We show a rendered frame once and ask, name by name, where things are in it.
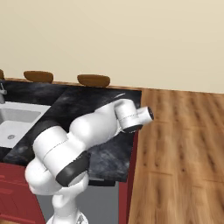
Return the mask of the red counter side panel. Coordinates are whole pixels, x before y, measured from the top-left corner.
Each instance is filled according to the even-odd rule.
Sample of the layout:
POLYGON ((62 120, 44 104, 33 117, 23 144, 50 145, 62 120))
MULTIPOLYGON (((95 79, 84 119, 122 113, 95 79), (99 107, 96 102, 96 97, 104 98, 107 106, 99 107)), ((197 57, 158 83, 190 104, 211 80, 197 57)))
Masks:
POLYGON ((118 224, 129 223, 130 203, 131 203, 133 182, 137 161, 137 142, 138 142, 138 133, 134 135, 127 181, 125 183, 123 182, 119 183, 118 224))

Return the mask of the red base cabinet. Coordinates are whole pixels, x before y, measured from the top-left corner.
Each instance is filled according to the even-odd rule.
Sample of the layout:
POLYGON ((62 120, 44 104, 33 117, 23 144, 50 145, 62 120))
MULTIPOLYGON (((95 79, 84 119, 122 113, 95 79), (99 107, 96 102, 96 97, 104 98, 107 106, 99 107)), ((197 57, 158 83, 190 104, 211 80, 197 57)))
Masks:
POLYGON ((36 196, 25 180, 25 168, 0 163, 0 219, 18 224, 46 224, 36 196))

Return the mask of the grey dishwasher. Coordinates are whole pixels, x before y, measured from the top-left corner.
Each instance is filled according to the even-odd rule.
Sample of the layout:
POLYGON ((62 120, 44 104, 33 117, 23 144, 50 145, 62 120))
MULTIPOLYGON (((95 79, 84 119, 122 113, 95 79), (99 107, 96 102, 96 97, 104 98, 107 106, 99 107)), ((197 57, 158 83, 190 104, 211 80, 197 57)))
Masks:
POLYGON ((46 224, 118 224, 118 184, 80 183, 57 192, 37 192, 46 224))

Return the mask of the white kitchen sink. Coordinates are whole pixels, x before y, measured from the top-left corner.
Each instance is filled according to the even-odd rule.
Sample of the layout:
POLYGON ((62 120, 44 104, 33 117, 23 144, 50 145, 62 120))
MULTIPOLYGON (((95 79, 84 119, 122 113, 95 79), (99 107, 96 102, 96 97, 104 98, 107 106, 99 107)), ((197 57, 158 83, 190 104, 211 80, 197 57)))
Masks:
POLYGON ((13 148, 49 109, 48 105, 0 104, 0 147, 13 148))

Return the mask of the grey sink tap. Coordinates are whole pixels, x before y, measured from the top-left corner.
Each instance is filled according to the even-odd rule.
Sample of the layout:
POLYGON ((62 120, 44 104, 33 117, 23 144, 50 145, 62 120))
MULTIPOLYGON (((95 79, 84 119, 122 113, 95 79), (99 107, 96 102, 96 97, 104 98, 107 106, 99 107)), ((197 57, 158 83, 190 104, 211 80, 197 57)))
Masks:
POLYGON ((4 89, 4 86, 2 83, 0 83, 0 104, 4 104, 4 96, 7 95, 7 90, 4 89))

